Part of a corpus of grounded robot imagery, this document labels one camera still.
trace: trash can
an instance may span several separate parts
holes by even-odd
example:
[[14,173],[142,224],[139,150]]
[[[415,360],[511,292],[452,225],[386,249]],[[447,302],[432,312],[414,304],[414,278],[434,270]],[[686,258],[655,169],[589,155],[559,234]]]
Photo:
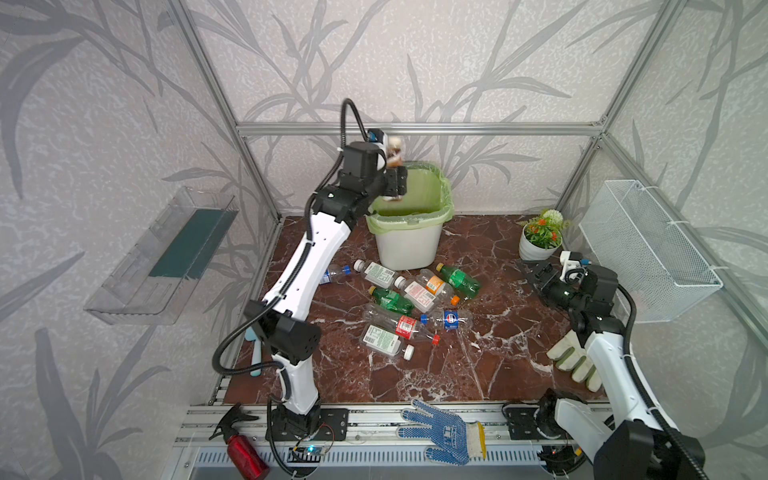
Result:
[[376,199],[368,230],[376,235],[380,263],[391,270],[428,266],[435,260],[444,222],[453,218],[451,182],[424,162],[406,163],[408,193],[402,200]]

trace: blue label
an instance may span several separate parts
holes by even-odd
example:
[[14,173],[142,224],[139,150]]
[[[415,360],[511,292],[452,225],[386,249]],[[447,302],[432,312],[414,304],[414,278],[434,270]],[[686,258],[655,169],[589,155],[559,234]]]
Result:
[[458,312],[456,310],[446,310],[442,314],[442,323],[446,330],[457,330]]

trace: flower pot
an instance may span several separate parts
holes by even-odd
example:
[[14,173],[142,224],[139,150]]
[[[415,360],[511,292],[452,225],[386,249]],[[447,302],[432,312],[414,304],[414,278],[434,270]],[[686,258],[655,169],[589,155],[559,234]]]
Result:
[[555,248],[537,247],[525,238],[525,230],[520,232],[520,258],[523,260],[546,260],[559,247],[560,245]]

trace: green trash bag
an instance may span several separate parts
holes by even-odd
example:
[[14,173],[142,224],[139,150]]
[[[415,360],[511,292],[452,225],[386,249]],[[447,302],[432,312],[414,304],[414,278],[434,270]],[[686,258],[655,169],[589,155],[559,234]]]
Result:
[[402,200],[377,198],[368,209],[368,230],[374,235],[393,230],[415,230],[453,218],[451,181],[426,162],[406,163],[408,193]]

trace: wall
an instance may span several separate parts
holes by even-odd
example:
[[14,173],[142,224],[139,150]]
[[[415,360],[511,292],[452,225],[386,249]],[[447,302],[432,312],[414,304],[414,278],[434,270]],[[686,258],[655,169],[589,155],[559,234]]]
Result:
[[[764,306],[767,31],[766,2],[688,2],[611,129]],[[621,177],[604,154],[589,171],[566,209],[573,217],[606,174]],[[573,229],[568,239],[580,240]],[[638,325],[633,345],[664,408],[700,439],[710,477],[764,478],[768,357],[723,294],[673,322]]]
[[[0,478],[157,478],[265,254],[273,221],[164,5],[0,2]],[[241,211],[177,323],[84,312],[182,185]]]
[[[596,121],[661,5],[187,3],[239,122],[338,122],[344,97],[375,121]],[[338,139],[250,144],[281,211],[295,214]],[[554,205],[584,145],[583,137],[408,137],[406,157],[441,165],[458,212],[520,213]]]

